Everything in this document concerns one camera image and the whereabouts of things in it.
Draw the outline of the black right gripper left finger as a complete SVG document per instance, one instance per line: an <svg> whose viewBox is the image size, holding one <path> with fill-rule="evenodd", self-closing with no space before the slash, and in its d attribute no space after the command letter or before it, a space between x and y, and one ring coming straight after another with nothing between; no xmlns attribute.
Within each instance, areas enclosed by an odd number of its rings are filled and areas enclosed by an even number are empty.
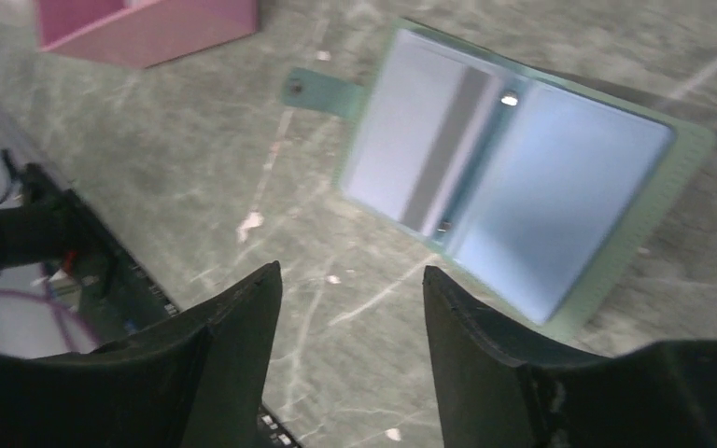
<svg viewBox="0 0 717 448"><path fill-rule="evenodd" d="M88 354L0 355L0 447L252 447L278 262Z"/></svg>

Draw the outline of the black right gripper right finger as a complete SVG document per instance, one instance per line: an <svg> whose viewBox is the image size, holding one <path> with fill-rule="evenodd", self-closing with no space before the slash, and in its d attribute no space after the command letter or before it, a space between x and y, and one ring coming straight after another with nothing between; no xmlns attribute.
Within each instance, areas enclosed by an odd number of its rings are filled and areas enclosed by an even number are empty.
<svg viewBox="0 0 717 448"><path fill-rule="evenodd" d="M717 340L602 357L517 323L438 267L423 295L445 446L717 447Z"/></svg>

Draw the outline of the mint green card holder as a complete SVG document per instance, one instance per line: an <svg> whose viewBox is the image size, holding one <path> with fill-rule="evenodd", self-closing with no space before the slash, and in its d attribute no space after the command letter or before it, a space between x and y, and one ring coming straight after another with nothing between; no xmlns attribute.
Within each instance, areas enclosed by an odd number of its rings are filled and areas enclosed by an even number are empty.
<svg viewBox="0 0 717 448"><path fill-rule="evenodd" d="M511 71L430 245L487 287L504 311L567 340L598 310L639 247L717 145L702 126L398 20L365 85L304 68L286 105L354 124L340 180L395 34L410 30Z"/></svg>

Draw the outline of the white card with black stripe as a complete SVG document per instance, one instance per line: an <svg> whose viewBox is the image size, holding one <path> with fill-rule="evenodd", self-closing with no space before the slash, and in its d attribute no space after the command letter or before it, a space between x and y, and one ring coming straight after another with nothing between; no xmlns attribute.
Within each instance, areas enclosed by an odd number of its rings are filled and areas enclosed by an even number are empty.
<svg viewBox="0 0 717 448"><path fill-rule="evenodd" d="M399 30L358 126L342 191L432 237L511 78L506 68Z"/></svg>

